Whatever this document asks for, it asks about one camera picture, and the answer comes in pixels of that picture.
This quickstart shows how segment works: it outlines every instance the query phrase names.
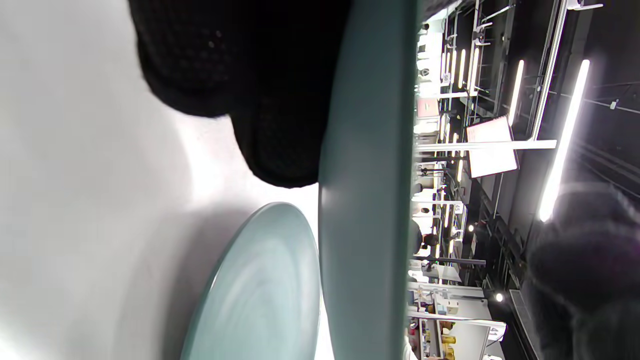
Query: shelving unit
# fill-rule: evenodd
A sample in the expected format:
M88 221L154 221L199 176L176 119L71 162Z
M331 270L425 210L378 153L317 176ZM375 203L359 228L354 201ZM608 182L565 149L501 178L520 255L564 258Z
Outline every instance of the shelving unit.
M422 301L431 297L434 306L443 304L447 300L447 296L454 295L452 291L456 288L468 290L464 286L448 286L426 283L410 283L410 289L420 292ZM449 295L443 295L439 291L447 291ZM490 319L478 320L475 318L465 318L462 316L454 316L447 314L431 314L424 312L424 307L409 306L407 315L418 318L418 330L420 338L420 356L422 360L429 356L438 356L444 358L444 344L442 343L442 324L441 321L447 320L455 322L456 325L450 331L451 336L455 336L458 340L456 346L452 348L456 350L457 360L481 360L485 354L486 346L493 340L489 339L491 327L505 327L504 323L496 322ZM426 331L430 332L429 345L427 348L424 340Z

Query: black fabric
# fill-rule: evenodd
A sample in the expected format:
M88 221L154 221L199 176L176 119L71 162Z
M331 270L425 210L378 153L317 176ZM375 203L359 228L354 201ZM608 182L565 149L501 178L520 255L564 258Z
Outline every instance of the black fabric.
M201 117L229 114L252 172L317 181L351 1L130 0L151 91Z
M622 316L617 312L624 311L629 323L640 322L639 224L638 212L610 186L564 186L552 221L532 244L523 288L544 360L591 359L586 354L596 353L640 358L637 347L621 352L634 349L637 326L624 336L608 331L596 343L585 342L612 329L607 319Z
M413 251L411 255L414 255L422 246L422 232L420 231L420 226L414 219L411 219L409 237L413 237L414 239L413 241L409 241L409 249Z

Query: cable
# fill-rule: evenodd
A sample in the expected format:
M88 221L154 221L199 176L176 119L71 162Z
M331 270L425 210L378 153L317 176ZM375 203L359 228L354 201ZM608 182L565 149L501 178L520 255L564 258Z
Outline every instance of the cable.
M629 195L633 195L634 197L640 199L640 194L633 192L632 190L629 190L628 188L625 188L624 186L618 184L616 181L612 180L611 178L605 176L603 173L599 172L598 170L596 170L595 168L593 168L591 165L589 165L586 161L581 160L582 164L587 166L594 174L600 176L602 179L605 179L606 181L610 182L613 186L619 188L620 190L623 190L624 192L627 192Z
M485 346L484 348L488 348L488 347L490 347L491 345L493 345L493 344L497 343L498 341L502 341L502 339L504 338L504 334L502 334L502 336L501 336L499 339L497 339L497 340L493 340L491 343L489 343L489 345Z

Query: person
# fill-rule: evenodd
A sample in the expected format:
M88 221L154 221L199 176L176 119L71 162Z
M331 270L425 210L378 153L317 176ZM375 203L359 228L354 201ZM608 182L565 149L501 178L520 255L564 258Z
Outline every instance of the person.
M543 360L640 358L639 225L609 185L561 188L522 286Z
M426 249L429 246L435 246L438 244L438 237L435 236L435 234L423 235L422 231L420 231L420 226L414 219L411 221L409 234L414 238L413 244L410 244L410 248L413 251L412 254L418 253L420 249Z

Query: fluorescent light tube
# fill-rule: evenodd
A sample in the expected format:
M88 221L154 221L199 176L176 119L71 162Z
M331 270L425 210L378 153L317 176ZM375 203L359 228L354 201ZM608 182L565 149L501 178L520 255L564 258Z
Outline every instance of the fluorescent light tube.
M465 75L465 55L466 50L462 49L460 53L460 75L458 76L458 88L462 89L462 77Z
M564 128L560 137L556 158L554 159L551 173L547 178L547 183L542 193L542 200L540 202L540 210L538 214L540 216L540 220L544 222L549 220L554 212L556 198L560 189L560 180L562 179L564 161L569 149L569 144L571 143L571 135L573 134L575 121L578 117L578 111L580 110L582 94L584 93L584 86L587 81L588 73L589 60L583 60L580 65L580 71L578 72L578 79L575 82L575 88L573 89L571 103L569 104L569 111L567 112L566 120L564 121Z
M520 95L520 84L522 83L522 72L524 71L524 60L518 62L518 72L516 73L516 82L513 85L513 95L511 96L511 105L509 106L509 126L513 125L513 119L516 116L516 107L518 106L518 95Z

